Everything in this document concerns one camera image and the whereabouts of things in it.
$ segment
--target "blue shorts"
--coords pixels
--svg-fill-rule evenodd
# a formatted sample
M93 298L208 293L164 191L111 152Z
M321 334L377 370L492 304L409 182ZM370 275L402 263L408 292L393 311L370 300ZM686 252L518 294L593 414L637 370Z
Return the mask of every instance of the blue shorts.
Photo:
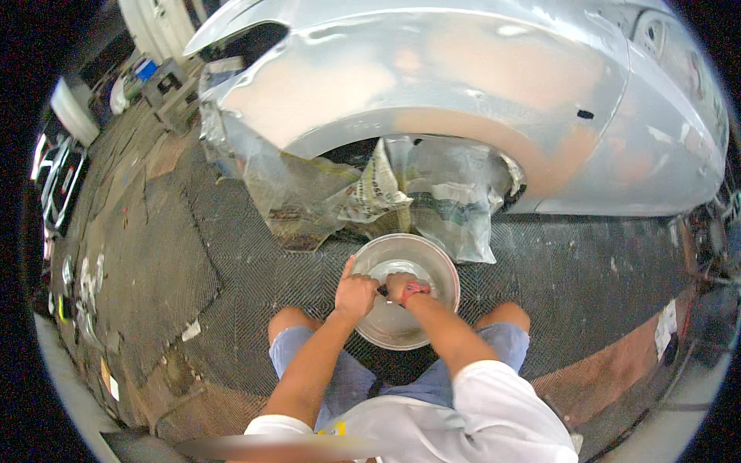
M502 362L519 372L530 345L530 337L522 328L515 324L498 322L481 327L476 333L492 346ZM276 336L270 347L270 360L273 361L279 378L283 376L290 361L312 334L313 331L307 327L290 327ZM337 416L366 400L368 390L375 380L376 375L369 369L362 366L344 349L340 351L314 429L322 429ZM443 407L453 407L451 378L442 359L436 360L410 384L403 386L384 384L378 395L411 397Z

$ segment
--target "leg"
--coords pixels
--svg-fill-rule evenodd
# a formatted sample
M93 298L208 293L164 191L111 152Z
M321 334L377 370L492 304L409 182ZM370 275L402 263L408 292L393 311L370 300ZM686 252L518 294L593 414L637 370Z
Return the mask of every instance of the leg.
M492 346L499 360L519 372L530 346L530 317L514 302L505 302L484 315L476 332Z
M494 310L481 317L474 327L478 330L500 322L515 324L522 328L525 334L530 333L530 317L523 309L519 308L519 305L512 301L497 305Z
M321 326L320 321L310 319L299 307L284 307L273 316L268 324L269 354L279 378L296 352ZM321 430L329 421L363 402L375 379L376 376L354 357L341 351L322 400L315 430Z
M530 344L530 317L524 310L514 302L505 302L483 316L474 327L502 362L519 371ZM436 360L416 381L404 386L384 387L381 394L453 407L450 373L441 359Z

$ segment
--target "black floor mat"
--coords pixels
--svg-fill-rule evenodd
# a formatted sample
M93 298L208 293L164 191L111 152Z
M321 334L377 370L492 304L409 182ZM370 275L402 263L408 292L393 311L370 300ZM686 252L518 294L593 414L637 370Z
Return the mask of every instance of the black floor mat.
M325 318L342 266L364 240L340 233L317 253L286 253L240 181L216 184L199 148L183 156L191 157L190 206L224 284L202 314L202 334L183 348L211 381L267 395L277 381L268 358L270 317L294 304ZM532 318L526 379L615 342L685 282L682 252L662 219L501 215L492 220L491 246L497 264L457 266L459 314L473 323L501 302L520 303ZM436 358L429 347L394 352L356 334L346 348L396 384L414 380Z

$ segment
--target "hand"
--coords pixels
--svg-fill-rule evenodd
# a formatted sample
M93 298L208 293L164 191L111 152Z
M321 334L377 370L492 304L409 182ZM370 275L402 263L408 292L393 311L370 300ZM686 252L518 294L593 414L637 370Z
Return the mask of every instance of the hand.
M396 304L400 304L407 283L416 282L417 280L418 278L413 273L389 273L386 277L386 289L388 290L388 297L386 299Z
M376 290L381 284L368 275L351 275L350 269L354 263L355 256L350 256L337 285L333 313L347 316L357 324L373 309L373 301L378 296Z

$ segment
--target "knee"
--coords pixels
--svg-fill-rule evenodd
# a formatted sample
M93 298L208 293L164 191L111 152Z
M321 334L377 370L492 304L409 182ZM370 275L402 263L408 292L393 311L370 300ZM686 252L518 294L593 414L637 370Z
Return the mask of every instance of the knee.
M316 326L319 322L317 320L310 319L304 310L300 307L294 307L288 305L278 311L268 323L268 340L270 345L273 344L273 340L280 334L281 331L286 328L295 326L306 326L312 330L316 330Z
M476 328L497 322L515 324L526 333L530 333L530 316L515 302L509 301L496 306L476 323Z

